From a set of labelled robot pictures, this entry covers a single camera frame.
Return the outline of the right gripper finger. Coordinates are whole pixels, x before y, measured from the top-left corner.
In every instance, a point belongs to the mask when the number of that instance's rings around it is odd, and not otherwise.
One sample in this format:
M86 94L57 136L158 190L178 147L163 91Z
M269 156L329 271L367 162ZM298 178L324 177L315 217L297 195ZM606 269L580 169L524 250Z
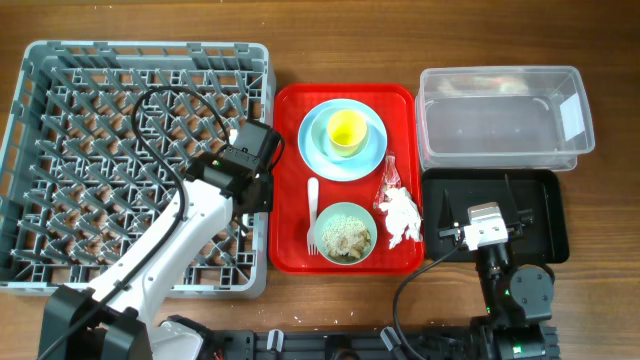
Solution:
M438 235L440 238L460 238L461 233L462 231L460 229L459 222L455 219L453 214L449 193L444 192L441 214L438 221Z
M508 198L509 198L509 202L510 202L510 208L511 208L511 218L513 223L518 222L520 220L520 215L519 215L519 209L518 209L518 205L517 205L517 201L515 199L514 196L514 192L513 192L513 188L511 186L511 182L510 182L510 178L508 174L504 175L504 180L505 180L505 185L506 185L506 189L507 189L507 194L508 194Z

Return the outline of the white tissue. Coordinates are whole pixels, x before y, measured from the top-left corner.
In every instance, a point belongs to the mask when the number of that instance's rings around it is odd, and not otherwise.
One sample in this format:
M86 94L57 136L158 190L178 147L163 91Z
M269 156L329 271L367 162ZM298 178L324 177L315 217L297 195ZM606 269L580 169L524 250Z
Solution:
M422 241L422 218L416 203L405 187L388 188L379 209L386 214L385 227L391 235L389 248L394 249L403 240Z

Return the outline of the red snack wrapper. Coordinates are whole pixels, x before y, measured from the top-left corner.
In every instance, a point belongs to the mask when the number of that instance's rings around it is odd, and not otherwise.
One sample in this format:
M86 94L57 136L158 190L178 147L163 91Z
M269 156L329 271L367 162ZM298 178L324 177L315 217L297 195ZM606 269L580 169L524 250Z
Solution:
M386 213L386 205L392 201L387 192L402 187L401 177L396 166L396 155L388 151L384 158L383 174L378 190L374 196L373 210L377 214Z

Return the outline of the white plastic fork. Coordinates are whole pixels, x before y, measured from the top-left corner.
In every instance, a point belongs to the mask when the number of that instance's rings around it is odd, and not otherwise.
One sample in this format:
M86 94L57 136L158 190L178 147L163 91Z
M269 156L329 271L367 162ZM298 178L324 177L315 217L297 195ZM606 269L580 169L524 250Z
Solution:
M314 228L317 220L319 198L319 181L315 177L311 177L307 181L307 199L309 210L309 229L307 231L307 251L309 255L317 255L318 249L314 239Z

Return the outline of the green bowl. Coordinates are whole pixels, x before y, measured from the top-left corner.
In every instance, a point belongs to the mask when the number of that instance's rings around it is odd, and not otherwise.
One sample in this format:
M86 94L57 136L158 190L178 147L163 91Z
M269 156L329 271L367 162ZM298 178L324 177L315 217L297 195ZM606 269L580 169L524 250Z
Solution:
M366 227L368 228L368 231L371 234L371 248L363 255L361 259L349 260L345 258L332 258L328 255L321 239L321 233L327 222L338 215L354 216L364 222ZM375 248L377 235L377 226L371 214L363 207L348 202L336 203L323 210L322 213L318 216L314 228L314 239L319 253L329 262L341 266L354 266L363 262L367 257L369 257L373 253L373 250Z

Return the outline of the food scraps and rice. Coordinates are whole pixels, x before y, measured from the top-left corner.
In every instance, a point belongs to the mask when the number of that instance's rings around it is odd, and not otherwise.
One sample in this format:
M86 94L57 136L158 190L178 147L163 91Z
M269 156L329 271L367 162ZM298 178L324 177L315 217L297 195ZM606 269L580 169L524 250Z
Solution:
M323 244L332 258L358 260L371 248L371 234L354 216L338 215L324 226Z

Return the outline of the yellow plastic cup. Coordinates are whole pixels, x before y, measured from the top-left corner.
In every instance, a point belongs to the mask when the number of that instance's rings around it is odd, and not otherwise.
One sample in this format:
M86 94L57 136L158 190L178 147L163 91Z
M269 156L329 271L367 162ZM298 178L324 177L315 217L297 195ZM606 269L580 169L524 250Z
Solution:
M327 134L331 148L338 156L355 154L367 133L367 120L360 111L344 109L329 117Z

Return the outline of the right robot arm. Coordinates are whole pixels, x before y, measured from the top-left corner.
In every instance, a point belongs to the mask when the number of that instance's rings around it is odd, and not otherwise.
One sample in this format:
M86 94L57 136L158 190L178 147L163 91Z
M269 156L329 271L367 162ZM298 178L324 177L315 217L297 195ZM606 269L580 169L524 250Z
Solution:
M485 302L485 316L471 320L466 340L468 359L558 359L557 330L552 317L555 274L545 264L518 264L512 242L534 222L532 209L515 209L509 223L500 205L488 202L467 210L468 222L441 228L474 255Z

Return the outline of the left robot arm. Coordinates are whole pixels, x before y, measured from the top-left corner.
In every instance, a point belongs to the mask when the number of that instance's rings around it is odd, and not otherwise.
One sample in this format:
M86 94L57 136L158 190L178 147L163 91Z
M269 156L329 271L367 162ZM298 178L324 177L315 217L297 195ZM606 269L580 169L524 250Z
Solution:
M237 216L269 212L283 153L273 128L247 122L232 144L192 159L176 194L124 256L87 289L59 287L43 316L41 359L209 359L211 331L180 316L153 321L204 244Z

